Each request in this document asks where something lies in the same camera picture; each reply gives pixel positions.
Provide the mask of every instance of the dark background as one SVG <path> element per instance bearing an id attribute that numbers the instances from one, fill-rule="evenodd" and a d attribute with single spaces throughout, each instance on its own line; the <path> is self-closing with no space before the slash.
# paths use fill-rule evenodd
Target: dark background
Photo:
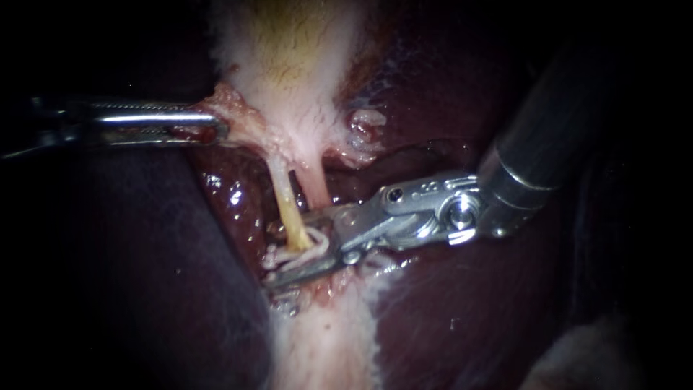
<path id="1" fill-rule="evenodd" d="M 208 57 L 206 25 L 197 6 L 193 1 L 171 0 L 13 3 L 3 27 L 4 100 L 52 92 L 176 101 L 203 98 L 212 91 L 216 77 Z M 645 17 L 632 7 L 587 2 L 471 1 L 462 8 L 480 23 L 493 26 L 526 58 L 532 74 L 543 69 L 575 28 L 592 22 L 625 28 Z M 642 46 L 646 65 L 656 56 L 650 42 L 656 38 L 643 33 L 643 29 L 654 30 L 653 16 L 644 20 L 642 29 L 634 30 L 633 40 Z M 651 88 L 650 76 L 643 74 L 642 90 Z M 643 107 L 641 102 L 633 111 L 657 111 L 654 107 Z M 598 283 L 620 281 L 614 297 L 637 319 L 635 347 L 652 368 L 656 355 L 650 351 L 657 344 L 658 319 L 667 315 L 661 312 L 655 287 L 661 273 L 649 259 L 632 252 L 642 223 L 633 215 L 633 183 L 639 166 L 635 145 L 643 137 L 639 134 L 645 118 L 636 119 L 639 130 L 620 132 L 598 148 L 593 158 L 595 173 L 583 180 L 596 180 L 592 186 L 601 189 L 601 198 L 589 202 L 612 213 L 600 222 L 605 224 L 601 225 L 605 238 L 590 242 L 603 250 L 591 253 L 623 260 L 615 261 L 620 267 L 615 276 L 607 274 Z M 21 124 L 13 123 L 4 131 L 16 131 L 16 126 Z M 95 313 L 95 303 L 79 283 L 79 270 L 72 269 L 66 258 L 59 232 L 70 219 L 69 211 L 61 207 L 71 196 L 64 188 L 63 172 L 69 158 L 48 154 L 0 165 L 7 232 L 1 240 L 6 277 L 4 344 L 13 360 L 10 367 L 26 371 L 28 383 L 101 387 L 106 380 L 110 386 L 157 387 L 136 345 L 114 337 L 114 325 Z M 568 188 L 575 190 L 578 183 L 576 179 Z M 609 202 L 618 202 L 619 207 L 609 207 Z M 618 231 L 618 240 L 609 238 L 613 231 Z"/>

